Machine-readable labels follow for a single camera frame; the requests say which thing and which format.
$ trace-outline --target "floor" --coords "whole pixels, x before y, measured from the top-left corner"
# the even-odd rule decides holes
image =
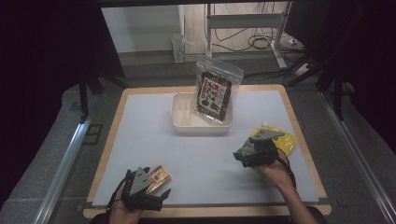
[[[244,69],[246,79],[243,84],[246,85],[282,84],[285,80],[295,77],[294,74],[281,74],[280,76],[279,73],[273,73],[277,71],[276,61],[265,54],[260,59],[232,59],[229,62]],[[195,82],[194,62],[124,65],[123,69],[125,77],[121,80],[131,87],[189,86],[194,85]],[[373,193],[367,187],[342,135],[335,128],[332,117],[315,89],[318,76],[287,88],[287,92],[332,204],[332,213],[326,216],[326,219],[334,224],[386,223]],[[101,79],[101,82],[104,86],[104,94],[100,96],[98,112],[93,115],[92,129],[84,138],[63,191],[50,215],[49,223],[90,222],[83,216],[82,210],[122,93],[122,88],[114,83],[105,79]],[[78,87],[71,88],[64,93],[63,108],[35,160],[4,204],[0,213],[0,223],[32,223],[35,219],[38,208],[78,126],[80,119],[78,97]],[[396,178],[393,175],[393,170],[396,169],[395,154],[355,110],[347,96],[343,99],[343,114],[344,123],[354,136],[362,154],[388,196],[395,202]],[[142,223],[223,223],[224,221],[228,223],[279,223],[279,219],[263,217],[226,220],[218,218],[144,219]]]

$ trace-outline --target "clear plastic bag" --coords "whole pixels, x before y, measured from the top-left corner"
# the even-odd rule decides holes
[[[194,111],[222,124],[227,113],[233,113],[244,71],[233,64],[204,55],[199,56],[196,68]]]

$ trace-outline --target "white tray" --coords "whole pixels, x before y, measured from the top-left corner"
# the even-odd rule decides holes
[[[196,114],[191,102],[195,100],[194,93],[177,93],[172,105],[172,121],[180,133],[227,133],[233,122],[233,109],[230,106],[223,124],[205,119]]]

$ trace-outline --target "metal rail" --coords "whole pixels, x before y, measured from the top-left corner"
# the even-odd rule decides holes
[[[327,93],[321,92],[320,97],[326,105],[332,121],[335,124],[335,127],[341,134],[346,144],[346,147],[348,148],[348,151],[352,156],[353,161],[356,163],[356,166],[361,172],[361,176],[366,182],[368,189],[373,194],[379,209],[381,210],[382,214],[384,215],[385,219],[389,224],[395,224],[396,210],[392,200],[386,193],[381,182],[376,178],[374,172],[370,168],[370,165],[367,163],[367,160],[364,159],[364,156],[363,154],[361,154],[359,146],[356,144],[347,126],[343,121],[340,121],[338,119],[337,115],[335,115],[334,111],[332,110],[332,100],[330,99],[329,95]]]
[[[35,216],[35,220],[33,223],[48,223],[50,220],[50,216],[55,207],[56,202],[59,199],[59,195],[62,192],[64,187],[64,183],[69,175],[70,169],[73,166],[73,162],[78,154],[79,147],[81,146],[82,140],[84,139],[85,133],[90,126],[92,115],[95,112],[96,106],[99,102],[98,95],[94,95],[92,101],[90,103],[90,115],[87,117],[84,123],[80,123],[73,135],[72,140],[70,141],[69,147],[64,153],[64,158],[61,161],[61,164],[58,167],[58,170],[53,177],[52,182],[49,186],[47,194],[38,209],[38,212]]]

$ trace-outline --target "hand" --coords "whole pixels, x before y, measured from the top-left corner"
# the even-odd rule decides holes
[[[279,158],[288,163],[285,153],[280,151],[280,149],[278,149],[278,153]],[[258,166],[257,168],[278,190],[294,188],[288,172],[279,161],[274,161],[271,165]]]
[[[129,211],[121,200],[122,190],[123,185],[111,207],[110,224],[137,224],[144,210]]]

